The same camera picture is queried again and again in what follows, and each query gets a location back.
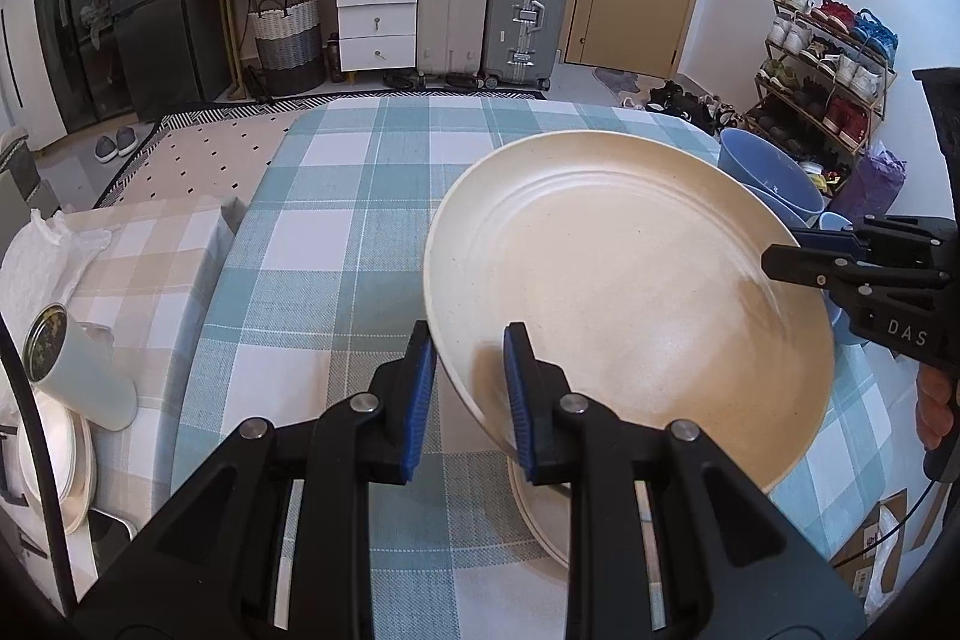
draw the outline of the screw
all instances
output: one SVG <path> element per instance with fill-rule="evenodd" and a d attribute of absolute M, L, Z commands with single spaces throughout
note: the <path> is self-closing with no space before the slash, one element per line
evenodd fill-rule
<path fill-rule="evenodd" d="M 589 399 L 580 393 L 568 393 L 560 397 L 560 409 L 573 415 L 584 413 L 589 404 Z"/>
<path fill-rule="evenodd" d="M 683 442 L 693 442 L 700 436 L 700 427 L 693 421 L 680 418 L 680 420 L 670 424 L 670 434 L 673 434 L 677 439 L 682 439 Z"/>
<path fill-rule="evenodd" d="M 380 400 L 371 393 L 359 393 L 350 399 L 350 408 L 354 413 L 372 413 L 380 405 Z"/>
<path fill-rule="evenodd" d="M 248 418 L 240 424 L 240 437 L 243 437 L 243 439 L 260 439 L 264 434 L 267 434 L 269 428 L 270 424 L 263 418 Z"/>

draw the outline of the blue and white plaid tablecloth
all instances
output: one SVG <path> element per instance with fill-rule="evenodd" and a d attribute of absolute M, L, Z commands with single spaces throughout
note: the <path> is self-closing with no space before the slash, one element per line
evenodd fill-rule
<path fill-rule="evenodd" d="M 366 389 L 424 317 L 424 242 L 448 188 L 500 145 L 571 128 L 717 160 L 717 143 L 680 119 L 552 101 L 345 98 L 300 116 L 253 197 L 203 325 L 174 486 L 244 418 L 282 426 Z M 838 348 L 823 429 L 773 494 L 822 554 L 882 495 L 889 435 L 862 349 Z M 563 636 L 565 570 L 523 524 L 505 456 L 440 367 L 413 482 L 371 487 L 371 566 L 380 638 Z"/>

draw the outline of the checkered tablecloth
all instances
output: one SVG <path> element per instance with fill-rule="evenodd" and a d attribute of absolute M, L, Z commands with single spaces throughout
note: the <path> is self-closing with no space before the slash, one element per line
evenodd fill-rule
<path fill-rule="evenodd" d="M 571 128 L 717 160 L 717 143 L 678 119 L 550 101 L 369 98 L 302 115 L 253 197 L 203 324 L 174 484 L 248 416 L 282 426 L 366 389 L 424 317 L 424 242 L 448 188 L 493 148 Z M 836 367 L 824 429 L 775 494 L 824 555 L 882 493 L 890 432 L 863 351 L 838 350 Z M 380 638 L 563 636 L 565 571 L 523 524 L 505 456 L 442 367 L 413 482 L 371 487 L 371 566 Z"/>
<path fill-rule="evenodd" d="M 236 199 L 190 196 L 66 215 L 75 231 L 113 232 L 67 309 L 112 329 L 114 362 L 136 385 L 139 408 L 127 429 L 90 425 L 93 504 L 136 528 L 170 496 L 184 389 L 240 210 Z"/>

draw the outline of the finger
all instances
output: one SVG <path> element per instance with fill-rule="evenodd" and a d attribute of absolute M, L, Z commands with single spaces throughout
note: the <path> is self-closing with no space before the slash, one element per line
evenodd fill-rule
<path fill-rule="evenodd" d="M 917 373 L 917 387 L 940 405 L 949 405 L 953 384 L 947 375 L 932 366 L 921 365 Z"/>
<path fill-rule="evenodd" d="M 923 418 L 923 423 L 928 425 L 930 431 L 938 437 L 947 437 L 953 428 L 953 413 L 949 408 L 938 405 L 923 393 L 917 398 L 917 405 L 920 409 L 920 418 Z"/>
<path fill-rule="evenodd" d="M 917 403 L 917 437 L 923 442 L 923 447 L 928 451 L 935 451 L 940 447 L 942 437 L 936 432 L 931 431 L 930 427 L 923 421 L 923 415 L 920 415 L 920 403 Z"/>

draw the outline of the smartphone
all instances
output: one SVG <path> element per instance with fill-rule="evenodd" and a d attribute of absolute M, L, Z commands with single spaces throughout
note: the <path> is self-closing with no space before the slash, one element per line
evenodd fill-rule
<path fill-rule="evenodd" d="M 128 520 L 96 507 L 90 507 L 86 520 L 90 525 L 93 561 L 99 578 L 133 540 L 136 527 Z"/>

